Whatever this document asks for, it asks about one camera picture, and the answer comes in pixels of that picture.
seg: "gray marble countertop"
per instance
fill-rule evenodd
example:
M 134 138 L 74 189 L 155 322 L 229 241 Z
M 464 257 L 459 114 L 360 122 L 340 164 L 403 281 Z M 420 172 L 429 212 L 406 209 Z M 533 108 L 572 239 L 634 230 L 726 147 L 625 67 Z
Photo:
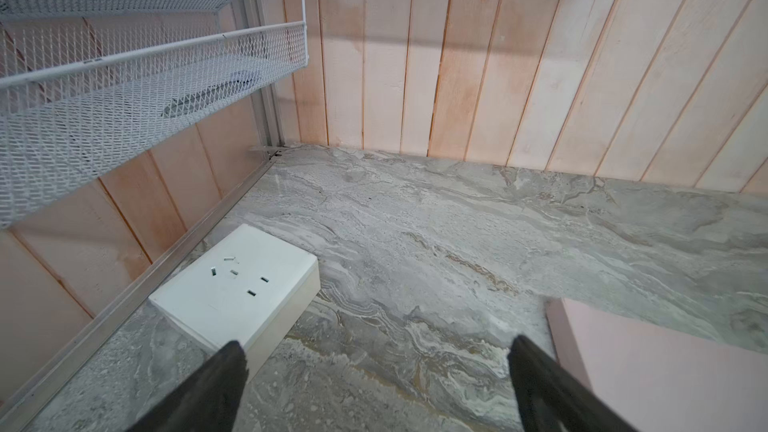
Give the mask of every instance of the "gray marble countertop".
M 434 158 L 291 149 L 241 223 L 320 259 L 322 290 L 236 430 L 521 430 L 506 353 L 544 303 L 768 353 L 768 199 Z M 122 430 L 206 354 L 142 305 L 28 430 Z

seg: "marble floor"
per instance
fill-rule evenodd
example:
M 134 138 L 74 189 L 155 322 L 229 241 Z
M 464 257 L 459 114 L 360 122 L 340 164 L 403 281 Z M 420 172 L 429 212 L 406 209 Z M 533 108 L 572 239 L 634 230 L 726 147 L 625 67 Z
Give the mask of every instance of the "marble floor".
M 544 302 L 768 353 L 768 199 L 433 158 L 286 151 L 241 223 L 322 290 L 246 386 L 238 431 L 520 430 L 505 355 Z M 144 304 L 28 430 L 122 430 L 205 360 Z

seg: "white metal mesh basket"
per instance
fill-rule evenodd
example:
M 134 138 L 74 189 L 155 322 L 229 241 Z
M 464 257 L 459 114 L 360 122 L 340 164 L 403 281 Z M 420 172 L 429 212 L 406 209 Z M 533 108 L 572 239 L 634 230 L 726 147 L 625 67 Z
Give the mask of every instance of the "white metal mesh basket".
M 0 227 L 308 61 L 304 20 L 211 34 L 209 21 L 180 26 L 164 16 L 100 30 L 99 46 L 87 47 L 93 41 L 78 34 L 92 27 L 36 30 L 7 19 L 202 10 L 226 1 L 0 0 L 4 27 L 21 31 L 0 53 Z M 14 68 L 19 47 L 25 65 Z M 71 55 L 86 60 L 68 62 Z

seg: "wooden wall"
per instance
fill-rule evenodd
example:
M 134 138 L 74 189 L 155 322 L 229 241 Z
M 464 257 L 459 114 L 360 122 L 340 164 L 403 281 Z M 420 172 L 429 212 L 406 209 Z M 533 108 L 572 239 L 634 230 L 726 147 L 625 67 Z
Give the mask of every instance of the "wooden wall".
M 231 7 L 219 22 L 235 28 Z M 5 27 L 6 46 L 24 25 Z M 247 97 L 0 231 L 0 404 L 261 165 L 258 137 Z
M 768 0 L 306 5 L 289 141 L 768 194 Z

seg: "mesh rack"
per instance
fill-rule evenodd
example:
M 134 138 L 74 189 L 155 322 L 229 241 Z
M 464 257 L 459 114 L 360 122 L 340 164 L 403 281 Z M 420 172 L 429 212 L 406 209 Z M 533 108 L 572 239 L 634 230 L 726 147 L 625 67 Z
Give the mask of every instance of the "mesh rack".
M 307 64 L 306 15 L 217 33 L 230 1 L 0 0 L 0 227 Z

